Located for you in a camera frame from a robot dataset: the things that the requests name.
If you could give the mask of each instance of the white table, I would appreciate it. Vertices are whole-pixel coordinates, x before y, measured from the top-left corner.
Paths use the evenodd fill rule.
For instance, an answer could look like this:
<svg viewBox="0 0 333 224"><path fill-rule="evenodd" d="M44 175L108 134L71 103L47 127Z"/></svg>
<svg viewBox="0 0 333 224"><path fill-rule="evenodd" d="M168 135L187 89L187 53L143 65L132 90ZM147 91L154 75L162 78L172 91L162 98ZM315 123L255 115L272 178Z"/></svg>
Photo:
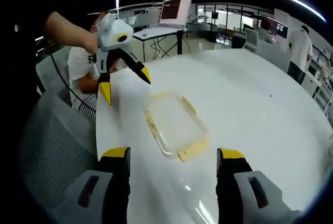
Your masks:
<svg viewBox="0 0 333 224"><path fill-rule="evenodd" d="M172 28L172 27L155 27L155 28L146 28L139 32L136 32L133 34L133 37L138 39L139 41L142 41L142 48L143 48L143 54L144 54L144 62L146 62L146 55L145 55L145 41L159 38L159 37L165 37L169 35L177 35L177 54L183 53L183 46L182 46L182 38L183 38L183 32L185 29L179 29L179 28ZM164 55L167 55L168 51L164 51L163 48L159 44L159 40L157 39L157 45L159 48L164 52Z"/></svg>
<svg viewBox="0 0 333 224"><path fill-rule="evenodd" d="M149 86L132 71L111 75L113 105L97 100L97 153L131 147L129 223L193 223L218 219L216 149L242 152L304 210L321 185L323 150L332 129L316 102L292 78L243 49L205 51L147 63ZM183 163L163 156L142 101L176 91L192 103L210 133L203 155Z"/></svg>

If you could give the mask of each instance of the plastic container lid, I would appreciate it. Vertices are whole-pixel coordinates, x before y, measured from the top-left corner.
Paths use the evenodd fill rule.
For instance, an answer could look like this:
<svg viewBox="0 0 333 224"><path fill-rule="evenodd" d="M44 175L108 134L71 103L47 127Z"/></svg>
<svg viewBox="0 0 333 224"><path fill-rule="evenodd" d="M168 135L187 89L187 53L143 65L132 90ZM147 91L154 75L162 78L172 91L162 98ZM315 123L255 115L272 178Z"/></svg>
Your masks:
<svg viewBox="0 0 333 224"><path fill-rule="evenodd" d="M207 130L185 97L176 93L154 95L146 102L144 112L165 156L179 156L185 162L206 148Z"/></svg>

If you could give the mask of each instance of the table leg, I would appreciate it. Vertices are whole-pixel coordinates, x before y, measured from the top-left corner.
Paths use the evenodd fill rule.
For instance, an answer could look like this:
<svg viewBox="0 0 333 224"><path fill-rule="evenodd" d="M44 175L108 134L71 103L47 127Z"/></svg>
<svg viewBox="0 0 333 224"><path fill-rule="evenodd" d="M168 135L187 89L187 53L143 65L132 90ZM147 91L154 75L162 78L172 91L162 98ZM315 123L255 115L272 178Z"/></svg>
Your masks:
<svg viewBox="0 0 333 224"><path fill-rule="evenodd" d="M183 31L177 32L177 54L183 53Z"/></svg>
<svg viewBox="0 0 333 224"><path fill-rule="evenodd" d="M146 55L145 55L145 42L142 41L142 48L143 48L143 51L144 51L144 62L146 62Z"/></svg>

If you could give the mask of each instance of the black cable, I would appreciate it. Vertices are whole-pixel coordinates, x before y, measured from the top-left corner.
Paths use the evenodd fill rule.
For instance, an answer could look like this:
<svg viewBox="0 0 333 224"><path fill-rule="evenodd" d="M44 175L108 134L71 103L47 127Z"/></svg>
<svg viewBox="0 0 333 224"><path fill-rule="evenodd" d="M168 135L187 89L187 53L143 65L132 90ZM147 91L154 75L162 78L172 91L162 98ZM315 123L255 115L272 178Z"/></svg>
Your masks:
<svg viewBox="0 0 333 224"><path fill-rule="evenodd" d="M76 93L69 87L69 85L66 83L66 81L63 79L63 77L61 76L61 73L60 73L60 71L59 71L59 69L58 69L58 67L57 67L57 64L56 64L56 61L54 60L54 57L53 57L53 55L52 54L50 54L50 56L51 56L51 59L52 59L52 62L53 62L53 65L54 65L54 67L56 68L56 70L57 70L57 73L58 73L58 75L60 76L60 78L61 78L61 80L62 80L62 82L64 83L64 85L74 94L74 96L77 98L77 99L79 99L88 109L90 109L90 110L92 110L93 112L95 112L96 113L96 110L94 110L93 108L91 108L88 104L86 104L81 98L79 98L77 95L76 95Z"/></svg>
<svg viewBox="0 0 333 224"><path fill-rule="evenodd" d="M163 50L162 47L160 46L160 42L157 42L157 45L158 45L158 47L159 47L161 50ZM165 52L165 51L163 50L163 52L164 52L164 54L163 54L163 56L162 56L161 58L163 58L165 55L167 55L168 57L170 57L169 54L168 54L168 51Z"/></svg>
<svg viewBox="0 0 333 224"><path fill-rule="evenodd" d="M152 59L155 60L155 56L156 56L157 52L158 52L158 54L160 54L160 50L157 50L155 39L153 38L152 40L154 41L154 43L151 44L150 47L151 47L151 49L155 50L154 56L152 57Z"/></svg>
<svg viewBox="0 0 333 224"><path fill-rule="evenodd" d="M151 47L151 49L154 49L154 50L156 50L156 51L158 52L158 54L155 52L156 56L155 56L155 54L154 54L154 56L153 56L153 58L152 58L153 60L155 60L155 59L157 58L157 56L160 55L160 53L161 53L161 51L160 51L159 49L157 49L156 44L159 44L159 43L160 43L162 40L164 40L166 37L167 37L167 36L163 37L162 39L158 39L158 38L157 38L157 42L155 42L155 39L153 39L154 43L151 44L150 47Z"/></svg>
<svg viewBox="0 0 333 224"><path fill-rule="evenodd" d="M163 58L165 55L167 55L168 57L170 57L167 53L168 53L172 48L174 48L177 44L178 44L178 43L176 42L176 44L174 44L172 47L170 47L170 49L167 50L167 51L165 52L165 54L164 54L161 58Z"/></svg>
<svg viewBox="0 0 333 224"><path fill-rule="evenodd" d="M189 44L188 44L188 42L184 39L184 37L183 37L183 40L185 41L186 45L188 46L188 51L189 51L189 53L191 53L191 48L189 48Z"/></svg>

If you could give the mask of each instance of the white t-shirt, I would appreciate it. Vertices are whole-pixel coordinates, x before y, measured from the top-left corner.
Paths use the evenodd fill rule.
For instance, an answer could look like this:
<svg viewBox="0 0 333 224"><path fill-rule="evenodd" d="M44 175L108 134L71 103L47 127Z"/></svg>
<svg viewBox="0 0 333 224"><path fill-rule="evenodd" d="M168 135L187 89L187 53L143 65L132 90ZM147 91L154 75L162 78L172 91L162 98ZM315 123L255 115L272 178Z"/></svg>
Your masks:
<svg viewBox="0 0 333 224"><path fill-rule="evenodd" d="M90 73L91 77L98 79L99 75L94 69L94 64L89 62L89 54L81 47L72 47L68 56L68 72L69 72L69 86L75 94L85 99L89 94L84 94L79 89L79 79ZM73 93L70 93L72 105L74 109L78 109L81 101L76 98Z"/></svg>
<svg viewBox="0 0 333 224"><path fill-rule="evenodd" d="M305 72L306 58L312 55L312 43L305 30L293 31L290 35L291 61Z"/></svg>

